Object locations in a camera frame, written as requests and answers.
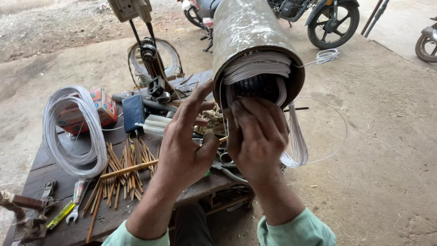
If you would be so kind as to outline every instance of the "dirt ground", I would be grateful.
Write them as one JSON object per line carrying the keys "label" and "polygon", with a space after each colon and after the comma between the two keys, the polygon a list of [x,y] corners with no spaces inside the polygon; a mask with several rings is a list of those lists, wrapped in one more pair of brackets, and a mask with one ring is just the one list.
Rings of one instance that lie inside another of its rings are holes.
{"label": "dirt ground", "polygon": [[[176,47],[184,71],[210,70],[212,56],[202,52],[208,42],[199,40],[201,30],[184,19],[180,5],[152,4],[156,36]],[[68,84],[110,94],[128,90],[125,51],[135,41],[130,26],[119,23],[103,1],[2,1],[0,14],[0,60],[8,61],[0,63],[0,184],[20,193],[41,143],[50,94]],[[314,60],[319,50],[308,41],[303,21],[293,28],[280,23],[302,60]],[[140,21],[136,25],[140,36],[148,34]],[[340,52],[333,62],[306,67],[300,95],[339,109],[347,121],[346,143],[330,159],[288,169],[285,178],[334,231],[338,245],[436,246],[437,74],[358,35]],[[310,106],[298,113],[310,160],[336,150],[344,137],[336,112],[308,98],[296,105]],[[257,245],[261,217],[255,203],[249,211],[213,214],[208,224],[218,246]],[[1,240],[11,218],[0,209]]]}

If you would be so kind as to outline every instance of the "cardboard box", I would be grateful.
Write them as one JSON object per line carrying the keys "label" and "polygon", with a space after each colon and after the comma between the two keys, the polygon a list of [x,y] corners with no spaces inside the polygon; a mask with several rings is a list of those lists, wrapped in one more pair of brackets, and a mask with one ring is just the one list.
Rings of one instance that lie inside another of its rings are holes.
{"label": "cardboard box", "polygon": [[[117,106],[103,89],[90,91],[102,126],[117,122]],[[67,106],[59,114],[56,124],[72,134],[88,131],[87,123],[76,103]]]}

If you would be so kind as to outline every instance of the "motorcycle wheel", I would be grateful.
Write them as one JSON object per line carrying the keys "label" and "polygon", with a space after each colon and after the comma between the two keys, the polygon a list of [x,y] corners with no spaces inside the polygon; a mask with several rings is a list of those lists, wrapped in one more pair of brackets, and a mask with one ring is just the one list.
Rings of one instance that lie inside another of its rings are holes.
{"label": "motorcycle wheel", "polygon": [[197,19],[197,17],[193,17],[192,15],[191,15],[191,11],[196,11],[195,10],[195,8],[190,8],[189,10],[184,10],[184,15],[185,15],[185,17],[187,18],[187,20],[189,21],[189,22],[191,22],[193,25],[195,25],[195,26],[197,26],[197,27],[200,27],[200,28],[202,28],[202,29],[204,29],[204,26],[203,26],[203,22],[200,22],[198,19]]}
{"label": "motorcycle wheel", "polygon": [[[333,49],[333,48],[337,48],[341,45],[343,45],[344,43],[346,43],[351,37],[352,35],[354,35],[357,27],[358,27],[358,23],[360,22],[360,12],[358,11],[358,6],[354,3],[354,2],[342,2],[338,4],[338,7],[342,7],[344,9],[347,10],[347,15],[342,18],[341,20],[339,20],[339,23],[336,25],[336,29],[333,32],[327,32],[325,29],[325,25],[326,23],[329,21],[320,21],[319,22],[319,18],[322,14],[327,13],[328,11],[333,11],[333,4],[326,5],[323,8],[321,8],[315,15],[315,17],[313,18],[313,20],[311,21],[311,23],[308,25],[308,37],[309,40],[311,41],[311,43],[319,48],[319,49]],[[350,18],[350,24],[349,24],[349,28],[347,29],[347,31],[345,33],[341,33],[340,31],[338,31],[338,26],[340,26],[345,20],[347,20],[348,18]],[[316,34],[316,28],[323,25],[322,29],[325,30],[323,37],[321,39],[319,39],[319,37]],[[331,42],[331,41],[326,41],[326,35],[328,33],[335,33],[336,35],[340,36],[339,39]]]}
{"label": "motorcycle wheel", "polygon": [[[437,23],[432,26],[434,29],[437,29]],[[431,43],[435,45],[434,50],[430,53],[428,53],[425,49],[425,45],[427,43]],[[421,35],[419,40],[417,40],[416,43],[416,55],[419,59],[421,59],[424,62],[429,63],[437,63],[437,43],[432,41],[431,39],[427,38],[425,35]]]}

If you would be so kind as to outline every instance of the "motorcycle seat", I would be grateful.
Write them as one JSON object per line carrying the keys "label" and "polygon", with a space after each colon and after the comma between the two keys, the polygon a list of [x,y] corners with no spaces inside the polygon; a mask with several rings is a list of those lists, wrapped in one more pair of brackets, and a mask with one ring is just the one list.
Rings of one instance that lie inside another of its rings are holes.
{"label": "motorcycle seat", "polygon": [[[197,4],[199,5],[199,16],[201,18],[209,18],[210,17],[210,13],[209,13],[209,6],[211,5],[211,2],[213,0],[197,0]],[[217,8],[217,6],[219,5],[219,3],[222,0],[215,0],[214,3],[211,6],[212,9],[212,16],[214,16],[215,13],[215,9]]]}

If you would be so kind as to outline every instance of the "motorcycle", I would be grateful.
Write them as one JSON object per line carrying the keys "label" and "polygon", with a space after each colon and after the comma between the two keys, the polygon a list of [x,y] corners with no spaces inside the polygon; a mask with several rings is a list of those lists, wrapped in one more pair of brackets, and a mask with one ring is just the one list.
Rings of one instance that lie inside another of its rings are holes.
{"label": "motorcycle", "polygon": [[[430,18],[437,21],[437,16]],[[416,55],[424,62],[437,63],[437,23],[422,30],[416,43]]]}
{"label": "motorcycle", "polygon": [[[207,31],[212,47],[214,13],[221,0],[178,0],[189,22]],[[310,42],[319,49],[332,49],[346,43],[358,27],[360,12],[357,0],[267,0],[277,19],[285,19],[292,27],[308,9],[313,7],[305,26]]]}

